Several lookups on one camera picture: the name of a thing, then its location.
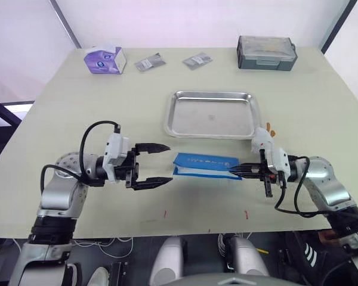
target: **gray toolbox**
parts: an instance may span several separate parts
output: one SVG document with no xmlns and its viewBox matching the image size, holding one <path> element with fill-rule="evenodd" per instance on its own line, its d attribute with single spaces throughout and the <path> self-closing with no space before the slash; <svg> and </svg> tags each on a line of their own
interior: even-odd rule
<svg viewBox="0 0 358 286">
<path fill-rule="evenodd" d="M 239 36 L 237 60 L 239 69 L 291 70 L 297 54 L 289 38 Z"/>
</svg>

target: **white sneaker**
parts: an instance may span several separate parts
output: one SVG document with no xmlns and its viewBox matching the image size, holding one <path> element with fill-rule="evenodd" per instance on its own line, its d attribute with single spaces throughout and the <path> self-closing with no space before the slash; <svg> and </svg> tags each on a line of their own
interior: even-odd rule
<svg viewBox="0 0 358 286">
<path fill-rule="evenodd" d="M 104 267 L 98 267 L 89 280 L 88 286 L 109 286 L 109 273 Z"/>
</svg>

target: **purple tissue box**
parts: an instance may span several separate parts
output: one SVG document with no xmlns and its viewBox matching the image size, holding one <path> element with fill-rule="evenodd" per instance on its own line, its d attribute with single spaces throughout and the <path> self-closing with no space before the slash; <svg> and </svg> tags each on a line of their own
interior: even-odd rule
<svg viewBox="0 0 358 286">
<path fill-rule="evenodd" d="M 86 50 L 84 61 L 91 73 L 121 74 L 126 65 L 126 57 L 121 47 L 94 47 Z"/>
</svg>

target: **tissue box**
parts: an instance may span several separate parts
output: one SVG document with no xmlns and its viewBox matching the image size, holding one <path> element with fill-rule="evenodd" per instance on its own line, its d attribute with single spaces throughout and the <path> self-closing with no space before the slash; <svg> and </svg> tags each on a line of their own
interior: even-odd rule
<svg viewBox="0 0 358 286">
<path fill-rule="evenodd" d="M 178 153 L 174 175 L 241 180 L 229 172 L 239 164 L 239 159 L 200 154 Z"/>
<path fill-rule="evenodd" d="M 121 74 L 126 65 L 126 57 L 119 46 L 94 47 L 85 52 L 84 61 L 91 73 Z"/>
</svg>

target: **tray rim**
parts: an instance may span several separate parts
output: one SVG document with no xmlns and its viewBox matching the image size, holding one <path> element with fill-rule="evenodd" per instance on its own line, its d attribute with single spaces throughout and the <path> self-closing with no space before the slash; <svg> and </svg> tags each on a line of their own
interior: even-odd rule
<svg viewBox="0 0 358 286">
<path fill-rule="evenodd" d="M 172 111 L 175 108 L 176 101 L 180 100 L 180 98 L 185 98 L 187 100 L 207 100 L 207 97 L 179 97 L 182 93 L 194 93 L 194 94 L 235 94 L 244 96 L 244 98 L 225 98 L 225 101 L 246 101 L 252 111 L 252 119 L 253 119 L 253 125 L 254 129 L 261 126 L 261 116 L 260 116 L 260 108 L 258 106 L 256 97 L 248 92 L 227 92 L 227 91 L 177 91 L 173 94 L 171 94 L 168 98 L 168 105 L 166 109 L 166 115 L 165 115 L 165 121 L 164 121 L 164 130 L 165 132 L 175 138 L 202 138 L 202 139 L 237 139 L 237 140 L 246 140 L 246 139 L 252 139 L 254 137 L 254 131 L 251 135 L 240 135 L 240 136 L 234 136 L 234 135 L 196 135 L 196 134 L 182 134 L 182 133 L 174 133 L 169 124 L 170 117 L 172 114 Z M 210 101 L 223 101 L 223 98 L 208 98 Z"/>
</svg>

